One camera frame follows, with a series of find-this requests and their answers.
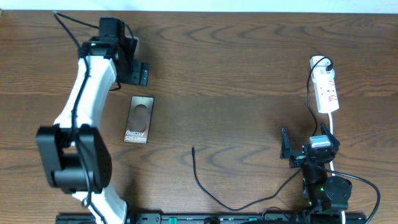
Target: wooden tabletop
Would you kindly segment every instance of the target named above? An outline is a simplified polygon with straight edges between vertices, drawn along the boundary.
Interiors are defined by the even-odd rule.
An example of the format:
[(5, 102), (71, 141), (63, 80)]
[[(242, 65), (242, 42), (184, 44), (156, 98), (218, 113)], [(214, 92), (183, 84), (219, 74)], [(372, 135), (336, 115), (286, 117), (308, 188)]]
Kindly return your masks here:
[[(179, 12), (65, 12), (98, 24), (128, 23), (149, 62), (148, 87), (108, 94), (101, 134), (114, 182), (133, 207), (227, 212), (274, 194), (295, 170), (279, 159), (281, 129), (306, 144), (314, 127), (306, 106), (309, 60), (333, 59), (340, 109), (333, 113), (341, 147), (338, 171), (375, 183), (382, 199), (373, 223), (398, 213), (398, 20), (395, 15)], [(80, 42), (97, 30), (66, 22)], [(49, 187), (35, 143), (39, 126), (61, 113), (77, 72), (76, 47), (50, 11), (3, 11), (0, 18), (0, 223), (53, 223), (60, 212), (86, 212)], [(316, 111), (312, 93), (312, 105)], [(123, 142), (132, 95), (155, 97), (148, 145)], [(328, 117), (318, 114), (328, 124)], [(353, 180), (349, 211), (369, 215), (373, 189)], [(301, 210), (300, 174), (270, 206)]]

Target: white arm segment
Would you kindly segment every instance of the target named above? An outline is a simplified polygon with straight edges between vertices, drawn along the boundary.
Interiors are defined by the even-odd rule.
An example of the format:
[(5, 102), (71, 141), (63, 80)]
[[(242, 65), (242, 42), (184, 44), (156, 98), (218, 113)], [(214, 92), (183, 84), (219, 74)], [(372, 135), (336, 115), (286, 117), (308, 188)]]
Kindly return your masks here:
[[(87, 80), (78, 105), (76, 127), (79, 128), (82, 124), (88, 124), (91, 127), (100, 129), (105, 99), (116, 80), (117, 73), (112, 59), (105, 59), (103, 56), (87, 56), (86, 59), (90, 67), (90, 77)], [(59, 124), (60, 128), (70, 128), (72, 125), (73, 105), (86, 72), (86, 65), (82, 58), (79, 59), (78, 65), (79, 70), (76, 82), (68, 102), (54, 122), (54, 124)]]
[[(76, 192), (72, 196), (82, 201), (87, 196), (87, 192)], [(100, 194), (91, 193), (91, 204), (104, 216), (107, 223), (124, 223), (127, 215), (127, 203), (120, 199), (112, 182)], [(93, 210), (93, 207), (90, 206), (88, 209), (95, 216), (95, 222), (103, 224), (101, 217)]]

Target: power outlet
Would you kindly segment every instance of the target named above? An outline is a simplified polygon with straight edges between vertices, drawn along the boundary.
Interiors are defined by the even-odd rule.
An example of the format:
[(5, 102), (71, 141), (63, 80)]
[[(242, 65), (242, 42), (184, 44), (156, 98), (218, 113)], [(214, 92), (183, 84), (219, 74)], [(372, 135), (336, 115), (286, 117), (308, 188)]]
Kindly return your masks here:
[[(312, 57), (310, 60), (311, 68), (321, 58), (323, 58), (323, 56)], [(323, 59), (313, 69), (311, 74), (319, 113), (331, 113), (339, 108), (334, 80), (335, 71), (333, 69), (331, 71), (326, 71), (326, 67), (330, 64), (331, 61)]]

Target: wood grain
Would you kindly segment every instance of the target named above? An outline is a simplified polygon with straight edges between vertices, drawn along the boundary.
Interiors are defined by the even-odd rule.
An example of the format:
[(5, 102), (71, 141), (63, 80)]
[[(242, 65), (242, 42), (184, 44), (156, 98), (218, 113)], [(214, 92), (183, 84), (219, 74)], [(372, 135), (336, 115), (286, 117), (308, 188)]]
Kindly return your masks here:
[[(382, 203), (373, 223), (398, 214), (398, 20), (370, 14), (66, 12), (97, 24), (116, 16), (140, 38), (151, 65), (147, 88), (123, 85), (108, 95), (101, 133), (118, 192), (134, 207), (163, 212), (226, 212), (272, 195), (295, 171), (279, 159), (280, 130), (307, 142), (308, 60), (335, 64), (341, 142), (335, 167), (374, 182)], [(95, 30), (67, 22), (80, 41)], [(44, 176), (34, 136), (63, 109), (75, 81), (76, 48), (49, 11), (5, 11), (0, 18), (0, 223), (53, 223), (84, 212)], [(155, 97), (149, 144), (123, 142), (132, 95)], [(327, 123), (327, 116), (318, 115)], [(248, 208), (300, 210), (301, 178), (277, 198)], [(349, 210), (369, 215), (373, 190), (353, 182)]]

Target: brown wooden surface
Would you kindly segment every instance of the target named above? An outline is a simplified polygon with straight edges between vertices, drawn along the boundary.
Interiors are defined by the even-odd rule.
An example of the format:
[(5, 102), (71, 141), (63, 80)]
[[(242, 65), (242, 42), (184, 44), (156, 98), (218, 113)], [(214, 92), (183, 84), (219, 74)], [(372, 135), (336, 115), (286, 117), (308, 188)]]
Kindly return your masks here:
[[(135, 207), (163, 212), (226, 212), (216, 197), (240, 207), (272, 195), (295, 171), (279, 159), (281, 128), (307, 142), (313, 120), (306, 108), (308, 60), (335, 64), (340, 110), (333, 113), (341, 142), (336, 169), (380, 188), (373, 223), (398, 214), (398, 19), (367, 14), (238, 14), (68, 12), (86, 22), (116, 16), (140, 38), (148, 61), (147, 88), (123, 85), (108, 95), (101, 133), (113, 158), (112, 181)], [(67, 22), (80, 41), (96, 30)], [(53, 223), (59, 212), (84, 212), (52, 189), (44, 176), (35, 133), (59, 115), (76, 78), (76, 48), (50, 11), (5, 11), (0, 18), (0, 223)], [(132, 95), (155, 97), (149, 144), (123, 143)], [(319, 121), (327, 116), (318, 115)], [(302, 176), (269, 206), (299, 210)], [(353, 181), (349, 210), (369, 215), (376, 196)]]

